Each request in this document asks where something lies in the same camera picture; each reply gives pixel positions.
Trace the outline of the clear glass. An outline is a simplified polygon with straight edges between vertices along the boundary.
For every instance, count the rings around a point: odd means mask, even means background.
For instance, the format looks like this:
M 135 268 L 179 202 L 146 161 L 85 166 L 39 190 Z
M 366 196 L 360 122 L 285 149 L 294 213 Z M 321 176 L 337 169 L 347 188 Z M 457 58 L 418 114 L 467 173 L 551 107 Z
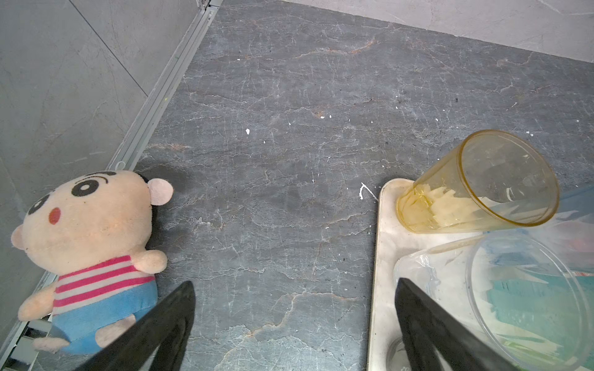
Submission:
M 593 275 L 544 241 L 488 234 L 400 258 L 407 278 L 522 370 L 593 368 Z

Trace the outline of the teal glass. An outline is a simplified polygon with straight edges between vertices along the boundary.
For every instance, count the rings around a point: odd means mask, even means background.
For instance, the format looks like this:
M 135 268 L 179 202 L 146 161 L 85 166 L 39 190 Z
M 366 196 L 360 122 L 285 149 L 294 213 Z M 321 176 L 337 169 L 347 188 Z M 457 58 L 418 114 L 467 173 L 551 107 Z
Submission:
M 509 331 L 497 331 L 503 345 L 538 370 L 562 369 L 585 346 L 593 347 L 593 335 L 580 343 L 582 317 L 576 300 L 569 282 L 552 276 L 544 277 L 544 282 L 495 281 L 487 291 L 496 323 L 512 327 Z

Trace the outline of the beige plastic tray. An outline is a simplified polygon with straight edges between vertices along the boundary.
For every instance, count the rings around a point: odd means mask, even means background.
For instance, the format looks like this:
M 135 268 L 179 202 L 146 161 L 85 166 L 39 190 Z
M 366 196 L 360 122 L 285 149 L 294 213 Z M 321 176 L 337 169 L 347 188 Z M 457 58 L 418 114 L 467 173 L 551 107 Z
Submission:
M 378 207 L 377 239 L 374 262 L 368 369 L 386 370 L 388 348 L 402 331 L 394 305 L 398 281 L 394 280 L 396 262 L 406 255 L 490 233 L 415 234 L 398 222 L 395 213 L 396 199 L 410 187 L 408 179 L 387 182 L 380 193 Z

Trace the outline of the tall yellow glass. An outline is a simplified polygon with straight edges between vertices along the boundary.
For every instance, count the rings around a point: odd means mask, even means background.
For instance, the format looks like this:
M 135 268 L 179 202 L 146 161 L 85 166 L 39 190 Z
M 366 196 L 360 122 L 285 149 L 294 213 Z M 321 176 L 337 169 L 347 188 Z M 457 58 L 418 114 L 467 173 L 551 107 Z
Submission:
M 550 165 L 531 145 L 498 130 L 477 131 L 420 176 L 395 203 L 413 233 L 536 227 L 560 203 Z

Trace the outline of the blue glass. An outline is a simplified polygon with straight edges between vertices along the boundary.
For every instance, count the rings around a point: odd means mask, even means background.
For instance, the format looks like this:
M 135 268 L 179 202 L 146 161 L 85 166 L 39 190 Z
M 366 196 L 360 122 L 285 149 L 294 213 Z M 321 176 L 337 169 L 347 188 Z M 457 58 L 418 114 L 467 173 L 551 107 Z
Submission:
M 493 233 L 526 236 L 545 245 L 578 276 L 593 276 L 593 186 L 565 193 L 557 213 L 545 224 Z

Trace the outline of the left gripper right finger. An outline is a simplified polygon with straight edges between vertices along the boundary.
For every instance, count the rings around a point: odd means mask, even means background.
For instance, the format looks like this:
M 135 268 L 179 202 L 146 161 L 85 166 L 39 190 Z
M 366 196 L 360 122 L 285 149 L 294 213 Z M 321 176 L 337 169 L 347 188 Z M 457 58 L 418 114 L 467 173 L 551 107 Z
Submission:
M 413 370 L 516 370 L 408 278 L 395 291 L 395 309 Z

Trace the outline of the dark grey glass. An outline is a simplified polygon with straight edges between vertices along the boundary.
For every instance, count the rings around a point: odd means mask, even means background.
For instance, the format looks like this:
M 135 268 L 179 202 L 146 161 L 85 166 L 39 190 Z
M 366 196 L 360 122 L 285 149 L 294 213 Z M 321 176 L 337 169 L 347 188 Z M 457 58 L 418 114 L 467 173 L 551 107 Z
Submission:
M 411 371 L 411 365 L 402 338 L 395 339 L 389 346 L 385 367 L 386 371 Z

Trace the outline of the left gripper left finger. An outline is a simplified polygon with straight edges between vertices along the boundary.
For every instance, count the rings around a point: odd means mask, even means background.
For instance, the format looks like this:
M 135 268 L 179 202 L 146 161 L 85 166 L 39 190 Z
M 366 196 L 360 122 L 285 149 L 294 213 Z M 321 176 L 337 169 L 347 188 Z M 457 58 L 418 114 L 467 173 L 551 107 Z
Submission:
M 139 370 L 154 356 L 151 370 L 179 370 L 193 328 L 196 296 L 185 281 L 139 322 L 78 370 Z

